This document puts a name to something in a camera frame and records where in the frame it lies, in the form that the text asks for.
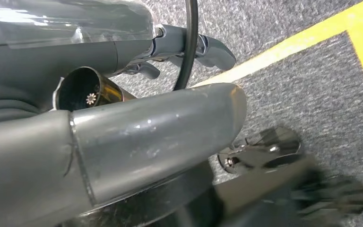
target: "welded seam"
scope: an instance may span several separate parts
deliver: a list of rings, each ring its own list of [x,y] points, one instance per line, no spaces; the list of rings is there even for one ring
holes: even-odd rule
[[[72,157],[70,157],[69,166],[73,162],[73,159],[74,159],[73,156],[76,156],[78,166],[80,169],[80,173],[81,173],[81,177],[83,178],[84,186],[85,186],[86,192],[88,194],[88,198],[90,200],[91,205],[95,206],[97,204],[97,202],[96,202],[94,192],[92,190],[91,183],[88,179],[86,165],[85,165],[85,162],[83,159],[81,148],[79,146],[78,138],[76,136],[76,125],[74,123],[74,117],[73,117],[72,113],[69,113],[69,123],[70,123],[71,134],[72,134],[71,136],[72,136],[72,141],[73,141],[73,149],[72,149],[72,154],[71,154]]]

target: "scratch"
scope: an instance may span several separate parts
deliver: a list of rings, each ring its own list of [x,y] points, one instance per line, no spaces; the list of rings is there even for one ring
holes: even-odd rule
[[[74,159],[74,149],[71,150],[71,153],[70,153],[70,160],[69,160],[69,163],[68,163],[68,167],[66,168],[66,172],[65,174],[63,175],[63,177],[66,177],[67,174],[69,174],[70,172],[70,168],[71,168],[71,164],[73,163],[73,159]]]

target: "exhaust pipe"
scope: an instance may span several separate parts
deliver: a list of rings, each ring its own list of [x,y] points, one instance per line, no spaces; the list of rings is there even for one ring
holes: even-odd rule
[[[247,108],[227,83],[85,109],[74,97],[73,112],[0,122],[0,226],[51,227],[190,169],[232,143]]]
[[[135,98],[95,69],[80,67],[61,82],[55,102],[58,110],[73,112]]]

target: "black cable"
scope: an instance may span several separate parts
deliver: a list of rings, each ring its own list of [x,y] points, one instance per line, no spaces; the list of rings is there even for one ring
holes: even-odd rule
[[[179,72],[179,77],[173,90],[185,89],[189,82],[191,69],[193,68],[195,52],[198,42],[198,3],[197,0],[186,0],[187,11],[187,32],[184,49],[183,62]]]

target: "exhaust outlet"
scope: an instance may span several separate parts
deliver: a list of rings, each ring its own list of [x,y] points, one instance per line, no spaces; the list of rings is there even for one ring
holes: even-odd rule
[[[55,103],[58,110],[75,111],[135,98],[95,69],[81,67],[62,81]]]

